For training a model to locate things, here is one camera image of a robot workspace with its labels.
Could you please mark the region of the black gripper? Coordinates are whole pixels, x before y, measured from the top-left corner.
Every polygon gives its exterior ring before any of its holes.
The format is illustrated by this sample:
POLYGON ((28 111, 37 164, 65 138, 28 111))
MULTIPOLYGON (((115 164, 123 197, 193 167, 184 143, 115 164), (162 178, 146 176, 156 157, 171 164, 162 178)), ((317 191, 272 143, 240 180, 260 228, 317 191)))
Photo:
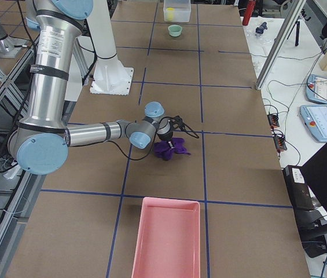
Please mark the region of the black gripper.
POLYGON ((171 142, 173 137, 173 129, 171 127, 171 122, 169 119, 162 119, 159 128, 157 130, 157 136, 161 141, 168 141, 168 144, 171 149, 174 149, 175 146, 171 142))

